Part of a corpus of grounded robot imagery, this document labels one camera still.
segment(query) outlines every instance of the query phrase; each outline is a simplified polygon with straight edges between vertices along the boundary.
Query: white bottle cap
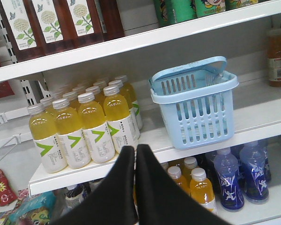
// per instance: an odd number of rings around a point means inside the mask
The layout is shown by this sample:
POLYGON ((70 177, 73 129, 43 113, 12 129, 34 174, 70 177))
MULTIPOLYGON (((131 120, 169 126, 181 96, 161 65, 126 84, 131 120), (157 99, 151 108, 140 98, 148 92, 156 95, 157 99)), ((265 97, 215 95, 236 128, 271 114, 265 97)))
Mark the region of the white bottle cap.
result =
POLYGON ((111 85, 111 86, 105 87, 103 89, 103 92, 104 92, 105 96, 110 96, 110 95, 118 94, 120 92, 120 89, 118 88, 117 85, 111 85))
POLYGON ((267 36, 278 36, 281 35, 281 28, 272 28, 266 32, 267 36))
POLYGON ((121 81, 121 80, 114 80, 114 81, 110 81, 109 83, 108 83, 108 85, 110 86, 110 85, 117 85, 118 86, 118 88, 122 88, 123 87, 123 82, 121 81))
POLYGON ((224 149, 219 149, 216 151, 217 154, 219 155, 227 155, 231 152, 230 147, 224 148, 224 149))
POLYGON ((128 81, 127 75, 116 76, 114 79, 121 80, 123 83, 126 83, 128 81))
POLYGON ((53 105, 54 109, 62 109, 62 108, 66 108, 67 106, 69 106, 70 101, 67 98, 61 98, 61 99, 53 101, 52 105, 53 105))
POLYGON ((248 142, 248 143, 245 143, 244 145, 248 146, 248 147, 254 147, 254 146, 258 145, 258 141, 248 142))
POLYGON ((198 165, 197 159, 195 157, 187 157, 184 159, 184 165, 188 169, 196 168, 198 165))
POLYGON ((87 102, 91 102, 95 99, 95 96, 92 92, 88 92, 88 93, 83 93, 78 95, 78 101, 79 103, 87 103, 87 102))
POLYGON ((107 82, 105 81, 98 81, 96 83, 93 84, 94 86, 99 86, 100 90, 102 90, 103 88, 107 87, 107 82))
POLYGON ((75 91, 71 91, 66 94, 63 94, 62 97, 69 99, 69 101, 73 101, 78 98, 77 93, 75 91))
POLYGON ((90 88, 86 88, 85 91, 86 91, 86 93, 93 92, 94 95, 97 95, 97 94, 99 94, 101 92, 99 86, 93 86, 93 87, 90 87, 90 88))
POLYGON ((75 88, 73 88, 72 90, 75 91, 77 93, 77 95, 83 94, 85 93, 85 86, 81 85, 81 86, 77 86, 75 88))
POLYGON ((52 105, 53 97, 52 97, 52 96, 45 97, 45 98, 41 99, 40 102, 41 102, 45 107, 48 107, 48 106, 52 105))
POLYGON ((168 169, 168 174, 172 179, 178 179, 181 177, 181 170, 178 166, 171 166, 168 169))
POLYGON ((31 105, 27 107, 27 110, 30 115, 35 115, 44 111, 44 105, 41 103, 31 105))
POLYGON ((195 181, 203 181, 206 179, 206 172, 202 168, 194 168, 192 170, 192 178, 195 181))

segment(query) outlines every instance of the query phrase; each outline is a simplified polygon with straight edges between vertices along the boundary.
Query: bottle label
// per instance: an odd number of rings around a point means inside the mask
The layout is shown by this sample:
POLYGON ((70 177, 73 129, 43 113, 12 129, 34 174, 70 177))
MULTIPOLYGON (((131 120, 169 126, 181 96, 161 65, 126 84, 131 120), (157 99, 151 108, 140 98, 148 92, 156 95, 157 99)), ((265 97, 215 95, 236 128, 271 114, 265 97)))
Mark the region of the bottle label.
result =
POLYGON ((83 138, 82 129, 67 135, 58 135, 70 167, 78 168, 90 161, 89 150, 83 138))
POLYGON ((208 203, 205 204, 200 204, 201 206, 205 207, 206 209, 208 209, 209 211, 211 211, 214 214, 217 214, 216 211, 216 204, 215 204, 215 198, 213 200, 211 200, 208 203))
POLYGON ((269 81, 281 81, 281 58, 267 59, 269 81))
POLYGON ((46 43, 63 40, 53 1, 33 0, 32 3, 46 43))
POLYGON ((102 31, 105 34, 105 33, 107 33, 107 30, 106 30, 106 26, 105 26, 105 22, 104 22, 104 18, 103 18, 103 14, 102 14, 102 10, 101 10, 101 7, 100 7, 99 0, 95 0, 95 5, 96 5, 97 12, 98 12, 99 20, 100 20, 100 23, 101 23, 102 31))
POLYGON ((57 134, 33 141, 46 171, 54 173, 66 167, 67 161, 57 140, 57 134))
POLYGON ((83 134, 93 160, 102 162, 105 158, 114 156, 114 147, 107 122, 92 129, 84 129, 83 134))
POLYGON ((117 121, 108 121, 113 145, 117 153, 120 153, 124 145, 131 145, 136 148, 138 142, 135 136, 135 128, 131 115, 117 121))
POLYGON ((78 36, 94 33, 93 23, 86 0, 67 0, 78 36))
POLYGON ((22 0, 2 0, 9 25, 19 50, 36 47, 36 41, 22 0))
POLYGON ((133 105, 133 109, 134 109, 134 113, 135 113, 135 117, 136 117, 136 121, 137 121, 137 126, 139 129, 142 129, 142 120, 141 120, 141 114, 140 114, 140 105, 139 103, 136 101, 132 102, 133 105))

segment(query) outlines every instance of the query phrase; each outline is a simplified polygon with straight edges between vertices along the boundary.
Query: bottle label with white flower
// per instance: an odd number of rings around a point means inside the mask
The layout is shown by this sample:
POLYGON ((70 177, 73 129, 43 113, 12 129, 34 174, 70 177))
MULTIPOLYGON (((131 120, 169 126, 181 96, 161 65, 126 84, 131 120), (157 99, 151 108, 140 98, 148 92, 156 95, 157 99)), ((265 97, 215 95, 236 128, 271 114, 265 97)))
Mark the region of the bottle label with white flower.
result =
POLYGON ((1 1, 19 50, 36 47, 22 0, 1 1))
POLYGON ((94 33, 94 27, 86 0, 67 0, 78 36, 94 33))
POLYGON ((63 40, 59 21, 52 0, 33 0, 39 24, 46 43, 63 40))

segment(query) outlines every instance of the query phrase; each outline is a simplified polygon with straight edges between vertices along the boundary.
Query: yellow juice bottle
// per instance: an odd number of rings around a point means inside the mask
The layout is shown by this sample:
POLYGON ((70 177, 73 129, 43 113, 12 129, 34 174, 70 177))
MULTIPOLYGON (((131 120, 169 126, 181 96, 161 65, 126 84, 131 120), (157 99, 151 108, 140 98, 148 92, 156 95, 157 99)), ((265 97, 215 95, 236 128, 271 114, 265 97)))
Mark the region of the yellow juice bottle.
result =
POLYGON ((135 112, 134 112, 134 109, 133 109, 133 106, 132 106, 132 101, 131 101, 131 98, 130 98, 130 95, 129 95, 128 91, 123 88, 123 82, 121 80, 115 80, 115 81, 110 81, 108 84, 109 85, 117 85, 118 88, 120 89, 120 95, 124 96, 124 98, 126 99, 127 104, 128 104, 128 108, 129 108, 129 111, 130 111, 130 114, 131 114, 131 117, 132 117, 132 122, 133 122, 134 127, 135 127, 136 138, 139 138, 141 134, 140 134, 140 130, 137 126, 137 121, 136 121, 135 112))
POLYGON ((78 95, 75 91, 71 91, 62 95, 63 98, 67 98, 70 101, 70 107, 75 109, 77 112, 80 107, 80 103, 78 102, 78 95))
POLYGON ((184 168, 182 175, 186 178, 187 184, 190 185, 192 180, 192 170, 198 167, 198 162, 195 157, 187 157, 184 159, 184 168))
POLYGON ((104 108, 104 100, 105 95, 102 94, 99 86, 93 86, 90 88, 86 88, 86 93, 92 92, 95 95, 95 101, 100 104, 102 108, 104 108))
POLYGON ((96 163, 107 162, 114 157, 115 150, 103 109, 94 101, 92 92, 80 94, 78 100, 78 115, 90 156, 96 163))
POLYGON ((214 191, 210 180, 206 177, 205 170, 195 168, 192 170, 190 183, 191 197, 200 205, 216 214, 214 191))
POLYGON ((138 144, 127 101, 119 92, 117 85, 104 88, 104 111, 113 145, 118 153, 125 145, 136 148, 138 144))
POLYGON ((181 174, 180 168, 178 166, 171 166, 168 168, 168 174, 189 195, 189 187, 185 177, 181 174))
POLYGON ((82 124, 75 109, 69 107, 67 98, 53 101, 56 110, 55 124, 58 137, 65 152, 68 165, 81 168, 91 160, 89 150, 83 138, 82 124))
POLYGON ((42 104, 29 106, 31 115, 29 128, 37 151, 41 155, 41 162, 48 173, 54 173, 67 166, 64 152, 57 140, 57 129, 54 118, 44 111, 42 104))
POLYGON ((114 78, 115 80, 121 80, 123 82, 123 88, 126 89, 130 95, 133 109, 135 112, 135 117, 137 121, 137 126, 140 129, 142 129, 143 123, 141 119, 141 113, 140 113, 140 106, 136 98, 134 87, 128 82, 128 77, 126 75, 116 76, 114 78))
POLYGON ((51 96, 45 97, 40 100, 40 103, 42 103, 45 108, 45 112, 50 114, 53 118, 55 118, 56 110, 53 109, 52 102, 53 102, 53 97, 51 97, 51 96))

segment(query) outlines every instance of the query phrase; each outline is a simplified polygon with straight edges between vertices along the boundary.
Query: red snack package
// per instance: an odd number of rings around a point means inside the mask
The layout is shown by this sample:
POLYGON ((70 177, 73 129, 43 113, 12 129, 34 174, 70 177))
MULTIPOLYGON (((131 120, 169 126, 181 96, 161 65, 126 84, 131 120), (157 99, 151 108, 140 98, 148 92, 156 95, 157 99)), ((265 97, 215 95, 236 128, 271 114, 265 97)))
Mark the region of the red snack package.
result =
POLYGON ((8 180, 0 169, 0 206, 6 206, 17 199, 17 196, 8 185, 8 180))

